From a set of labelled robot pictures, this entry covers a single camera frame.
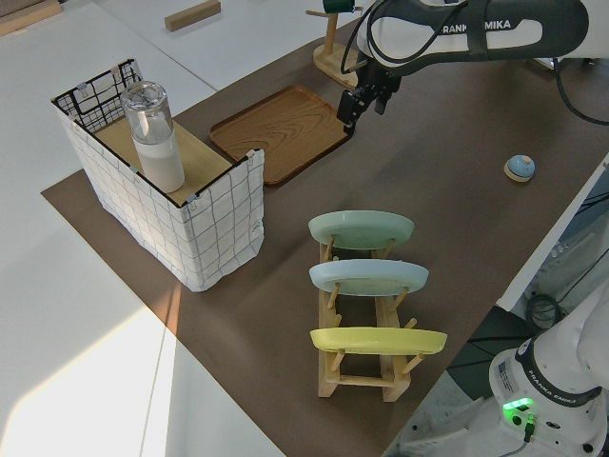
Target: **brown tabletop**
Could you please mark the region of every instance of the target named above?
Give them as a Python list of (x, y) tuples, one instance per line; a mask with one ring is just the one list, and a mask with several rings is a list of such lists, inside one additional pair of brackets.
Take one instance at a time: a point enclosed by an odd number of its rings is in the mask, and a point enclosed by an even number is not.
[[(321, 42), (221, 90), (178, 122), (210, 145), (211, 126), (292, 84), (337, 106), (342, 88), (312, 65)], [(564, 73), (574, 103), (609, 118), (597, 99), (607, 63), (573, 61)], [(403, 79), (384, 116), (370, 109), (351, 140), (265, 190), (260, 254), (209, 291), (182, 288), (168, 326), (287, 456), (379, 456), (608, 150), (609, 129), (571, 114), (552, 75), (534, 64), (421, 70)], [(527, 184), (503, 174), (517, 153), (537, 163)], [(101, 209), (82, 171), (45, 196), (167, 322), (167, 293), (177, 281)], [(396, 403), (383, 403), (373, 387), (338, 386), (331, 398), (317, 397), (318, 357), (308, 335), (317, 326), (317, 290), (308, 269), (319, 252), (307, 222), (341, 209), (412, 219), (412, 238), (391, 258), (430, 270), (426, 287), (400, 307), (401, 322), (415, 316), (419, 328), (446, 332), (448, 341), (413, 371)], [(345, 305), (342, 325), (374, 322), (365, 300)], [(346, 368), (374, 371), (374, 360)]]

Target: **white floor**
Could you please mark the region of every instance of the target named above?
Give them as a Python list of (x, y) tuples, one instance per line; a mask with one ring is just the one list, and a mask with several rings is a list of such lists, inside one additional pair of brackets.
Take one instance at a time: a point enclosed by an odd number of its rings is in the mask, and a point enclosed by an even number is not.
[(177, 114), (325, 31), (312, 0), (165, 30), (197, 3), (69, 0), (0, 37), (3, 457), (283, 455), (40, 195), (81, 168), (51, 97), (135, 57)]

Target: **cable connector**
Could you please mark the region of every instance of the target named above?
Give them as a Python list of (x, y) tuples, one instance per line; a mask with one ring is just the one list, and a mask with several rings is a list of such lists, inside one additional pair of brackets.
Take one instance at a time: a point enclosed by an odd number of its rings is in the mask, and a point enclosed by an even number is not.
[(524, 442), (530, 443), (531, 436), (535, 433), (535, 414), (529, 414), (529, 418), (526, 421), (526, 426), (524, 426)]

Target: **small blue round object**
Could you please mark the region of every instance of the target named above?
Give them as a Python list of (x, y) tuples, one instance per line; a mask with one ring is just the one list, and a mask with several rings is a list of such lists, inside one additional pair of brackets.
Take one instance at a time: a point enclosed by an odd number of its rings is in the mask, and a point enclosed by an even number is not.
[(526, 182), (535, 174), (535, 162), (528, 155), (515, 155), (505, 163), (505, 174), (514, 181)]

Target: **white liquid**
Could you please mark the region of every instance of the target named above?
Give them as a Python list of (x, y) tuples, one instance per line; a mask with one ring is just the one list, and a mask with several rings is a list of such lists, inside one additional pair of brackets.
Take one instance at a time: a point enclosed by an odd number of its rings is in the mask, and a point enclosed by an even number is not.
[(145, 145), (133, 140), (146, 178), (164, 193), (180, 188), (184, 183), (184, 167), (175, 132), (158, 145)]

